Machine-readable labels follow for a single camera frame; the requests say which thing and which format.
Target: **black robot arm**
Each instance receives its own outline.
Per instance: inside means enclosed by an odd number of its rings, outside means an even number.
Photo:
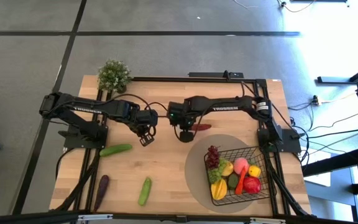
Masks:
[[[272,102],[262,97],[242,96],[234,98],[209,99],[205,96],[193,96],[185,99],[183,103],[169,102],[167,117],[170,124],[178,126],[182,130],[180,140],[190,142],[193,133],[190,128],[196,122],[196,118],[213,111],[245,111],[252,118],[266,125],[269,142],[281,143],[282,130],[273,119]]]
[[[140,137],[143,146],[150,144],[154,138],[158,114],[155,110],[141,110],[138,104],[126,100],[109,100],[106,102],[71,96],[66,93],[51,93],[44,97],[39,113],[44,119],[60,118],[71,129],[59,133],[67,138],[80,138],[90,142],[105,142],[107,130],[95,121],[85,121],[72,111],[103,114],[118,123],[124,123]]]

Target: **black wire basket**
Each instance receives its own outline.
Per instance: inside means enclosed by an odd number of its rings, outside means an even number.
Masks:
[[[253,200],[259,200],[259,199],[264,199],[264,198],[270,197],[269,184],[268,184],[267,173],[266,173],[266,166],[265,166],[265,162],[264,162],[264,155],[260,152],[260,150],[257,150],[257,149],[259,149],[258,146],[245,147],[245,148],[240,148],[240,149],[232,149],[232,150],[226,150],[226,151],[219,151],[220,158],[225,158],[226,160],[228,160],[232,163],[234,163],[234,161],[237,158],[246,158],[248,160],[249,164],[258,166],[260,168],[259,180],[260,180],[260,183],[262,184],[262,188],[261,188],[260,192],[257,194],[248,194],[245,191],[242,191],[242,194],[240,194],[240,195],[236,195],[234,193],[234,190],[227,189],[226,196],[224,196],[224,198],[222,198],[221,200],[214,200],[214,198],[212,197],[211,189],[209,189],[209,192],[211,195],[211,200],[214,205],[216,205],[216,206],[230,205],[230,204],[234,204],[234,203],[250,202]],[[206,176],[207,176],[207,179],[209,182],[209,187],[210,187],[212,183],[209,181],[209,177],[208,177],[208,166],[206,164],[207,156],[208,155],[205,154],[204,163],[205,163]],[[222,179],[226,180],[226,183],[227,183],[227,178],[228,177],[222,177]]]

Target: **red pepper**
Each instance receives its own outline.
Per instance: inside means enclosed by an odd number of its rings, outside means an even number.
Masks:
[[[204,130],[207,130],[207,129],[211,128],[211,127],[212,127],[212,125],[210,125],[210,124],[200,124],[198,126],[197,126],[197,124],[194,124],[191,127],[191,130],[196,131],[196,129],[197,129],[198,131],[204,131]]]
[[[242,193],[242,182],[244,181],[244,177],[246,176],[246,168],[243,167],[240,175],[240,181],[237,184],[237,187],[234,191],[235,194],[239,195]]]

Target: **gray circular mat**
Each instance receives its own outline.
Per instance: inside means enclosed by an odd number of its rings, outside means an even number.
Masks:
[[[185,178],[193,197],[204,207],[219,213],[239,212],[252,202],[235,203],[231,205],[215,206],[211,201],[210,186],[206,176],[204,155],[210,146],[220,146],[219,151],[247,147],[240,139],[226,134],[215,134],[199,140],[186,158]]]

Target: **yellow lemon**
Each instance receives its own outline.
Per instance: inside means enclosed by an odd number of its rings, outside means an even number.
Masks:
[[[211,185],[212,198],[221,200],[227,194],[227,184],[224,179],[220,179]]]
[[[226,167],[223,169],[222,176],[224,177],[229,176],[231,173],[233,173],[233,169],[234,169],[233,163],[227,161]]]
[[[252,165],[248,169],[248,174],[251,177],[259,177],[260,176],[260,168],[255,165]]]

